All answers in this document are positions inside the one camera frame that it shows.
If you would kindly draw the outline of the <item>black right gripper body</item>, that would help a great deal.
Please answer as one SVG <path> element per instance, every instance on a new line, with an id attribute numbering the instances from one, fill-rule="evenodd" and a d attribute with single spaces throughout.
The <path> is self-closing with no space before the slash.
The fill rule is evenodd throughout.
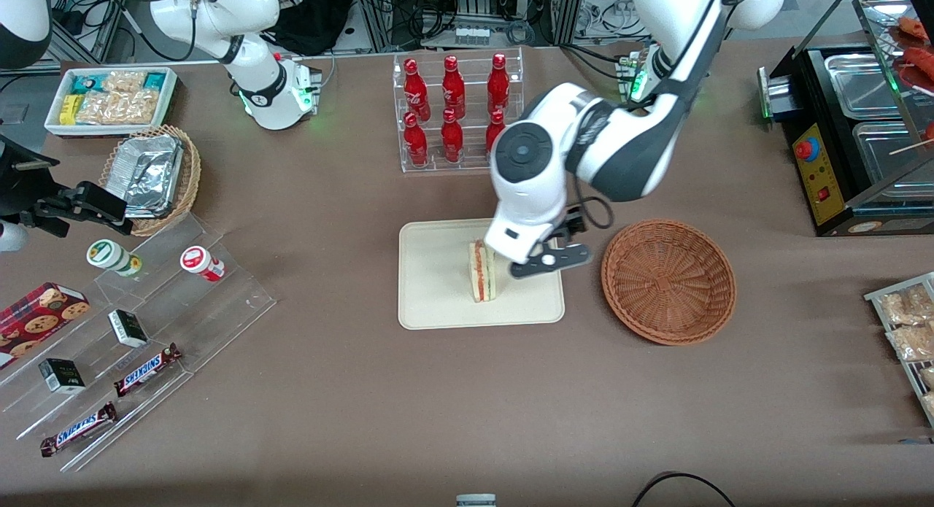
<path id="1" fill-rule="evenodd" d="M 66 236 L 70 225 L 57 215 L 42 215 L 36 205 L 50 202 L 54 208 L 68 210 L 61 192 L 67 187 L 58 184 L 50 168 L 57 159 L 45 158 L 6 136 L 1 138 L 1 217 L 5 222 L 37 228 L 54 236 Z"/>

